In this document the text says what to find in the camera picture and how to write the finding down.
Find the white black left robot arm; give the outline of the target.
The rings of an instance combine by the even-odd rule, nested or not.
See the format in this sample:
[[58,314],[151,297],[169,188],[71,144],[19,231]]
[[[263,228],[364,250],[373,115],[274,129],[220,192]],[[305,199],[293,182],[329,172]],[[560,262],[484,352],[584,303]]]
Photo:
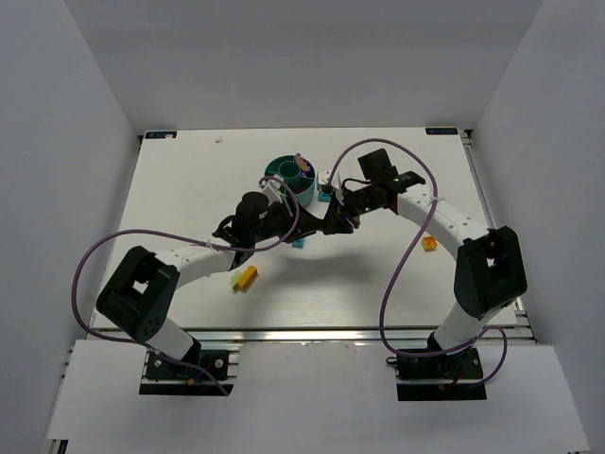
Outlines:
[[202,367],[201,345],[167,316],[177,289],[237,269],[260,252],[265,240],[292,243],[318,232],[327,235],[333,219],[331,210],[318,218],[291,196],[272,200],[264,192],[248,192],[212,233],[215,243],[188,239],[186,247],[164,253],[131,248],[100,291],[95,308],[131,341],[169,359],[177,374],[190,376]]

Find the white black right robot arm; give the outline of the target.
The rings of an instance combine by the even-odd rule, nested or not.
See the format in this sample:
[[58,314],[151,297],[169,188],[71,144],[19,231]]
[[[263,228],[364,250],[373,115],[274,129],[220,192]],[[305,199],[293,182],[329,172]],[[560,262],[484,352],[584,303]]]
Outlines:
[[490,228],[463,215],[440,196],[432,173],[421,177],[399,172],[383,148],[358,162],[365,177],[362,188],[351,191],[345,182],[337,182],[335,168],[320,183],[332,195],[331,210],[354,229],[360,216],[389,209],[418,226],[413,245],[430,234],[450,253],[456,262],[455,303],[430,335],[424,356],[453,356],[469,349],[489,330],[490,320],[527,291],[517,234],[510,227]]

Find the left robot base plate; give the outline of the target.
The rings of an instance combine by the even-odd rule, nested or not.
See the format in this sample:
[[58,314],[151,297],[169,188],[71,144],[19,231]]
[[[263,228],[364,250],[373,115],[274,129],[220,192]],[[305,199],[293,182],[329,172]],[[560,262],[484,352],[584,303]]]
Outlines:
[[238,354],[228,350],[202,350],[199,368],[208,372],[222,390],[205,373],[162,359],[155,352],[147,354],[139,394],[155,396],[226,396],[237,377]]

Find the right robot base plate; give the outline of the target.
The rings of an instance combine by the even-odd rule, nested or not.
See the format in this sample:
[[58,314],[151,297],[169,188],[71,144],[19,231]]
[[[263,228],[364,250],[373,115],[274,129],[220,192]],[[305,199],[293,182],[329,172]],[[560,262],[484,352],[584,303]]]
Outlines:
[[433,358],[388,357],[400,402],[484,401],[487,393],[477,350]]

